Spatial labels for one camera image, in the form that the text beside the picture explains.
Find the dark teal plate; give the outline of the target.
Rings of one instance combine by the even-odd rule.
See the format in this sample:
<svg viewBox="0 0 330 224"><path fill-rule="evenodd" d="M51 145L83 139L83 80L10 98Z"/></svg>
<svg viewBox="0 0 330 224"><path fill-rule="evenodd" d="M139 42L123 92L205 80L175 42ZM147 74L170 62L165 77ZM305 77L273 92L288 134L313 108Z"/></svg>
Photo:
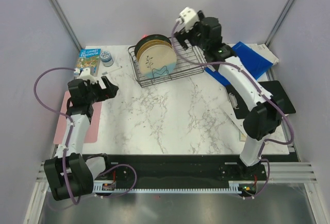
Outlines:
<svg viewBox="0 0 330 224"><path fill-rule="evenodd" d="M156 44L165 44L169 47L172 47L172 43L170 39L164 35L160 34L153 34L144 36L141 40L139 40L135 46L135 56L137 60L139 61L141 54L144 52L144 48L147 48L148 46L156 45Z"/></svg>

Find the beige bird plate front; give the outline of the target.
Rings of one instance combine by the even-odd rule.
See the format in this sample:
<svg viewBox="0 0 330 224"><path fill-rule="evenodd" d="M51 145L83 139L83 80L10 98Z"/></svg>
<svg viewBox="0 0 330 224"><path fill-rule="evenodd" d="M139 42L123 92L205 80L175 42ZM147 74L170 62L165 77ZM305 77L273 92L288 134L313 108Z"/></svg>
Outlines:
<svg viewBox="0 0 330 224"><path fill-rule="evenodd" d="M167 40L161 40L161 39L152 39L152 40L148 40L145 41L143 44L141 44L141 46L136 46L135 50L138 49L135 52L135 56L137 58L137 61L140 60L141 55L150 47L152 46L156 46L156 45L165 45L169 48L172 48L172 44L170 42L168 42Z"/></svg>

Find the cream and blue plate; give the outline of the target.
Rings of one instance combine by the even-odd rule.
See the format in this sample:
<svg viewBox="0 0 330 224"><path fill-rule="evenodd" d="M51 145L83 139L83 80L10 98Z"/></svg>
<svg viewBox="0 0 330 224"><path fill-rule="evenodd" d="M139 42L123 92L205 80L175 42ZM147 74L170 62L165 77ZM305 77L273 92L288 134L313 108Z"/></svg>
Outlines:
<svg viewBox="0 0 330 224"><path fill-rule="evenodd" d="M156 45L148 48L140 57L139 69L143 76L156 78L171 74L177 63L177 56L172 48Z"/></svg>

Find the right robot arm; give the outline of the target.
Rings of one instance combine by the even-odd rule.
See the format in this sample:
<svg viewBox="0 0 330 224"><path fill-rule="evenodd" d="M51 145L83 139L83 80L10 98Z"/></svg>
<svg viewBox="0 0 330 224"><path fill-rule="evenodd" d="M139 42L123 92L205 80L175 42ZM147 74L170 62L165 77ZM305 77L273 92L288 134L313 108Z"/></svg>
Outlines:
<svg viewBox="0 0 330 224"><path fill-rule="evenodd" d="M233 49L222 41L222 26L217 18L205 16L202 11L186 7L179 13L176 25L180 31L171 32L183 49L198 47L205 58L203 66L212 66L238 92L249 113L243 121L246 141L240 154L242 163L236 166L237 176L249 179L254 165L261 160L265 138L272 134L285 117L281 107L284 101L275 99L245 68Z"/></svg>

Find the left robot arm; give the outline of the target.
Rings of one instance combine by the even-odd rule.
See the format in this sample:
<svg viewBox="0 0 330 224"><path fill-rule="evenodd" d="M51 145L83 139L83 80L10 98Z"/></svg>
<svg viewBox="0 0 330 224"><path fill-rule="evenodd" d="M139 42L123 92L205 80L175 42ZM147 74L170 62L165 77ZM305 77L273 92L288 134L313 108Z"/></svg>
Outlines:
<svg viewBox="0 0 330 224"><path fill-rule="evenodd" d="M94 113L93 104L115 98L118 86L108 77L101 77L105 87L90 80L74 79L68 83L67 121L62 144L56 155L44 163L48 184L56 201L81 197L92 193L94 179L109 179L113 174L111 164L96 157L96 168L91 169L82 157L83 145Z"/></svg>

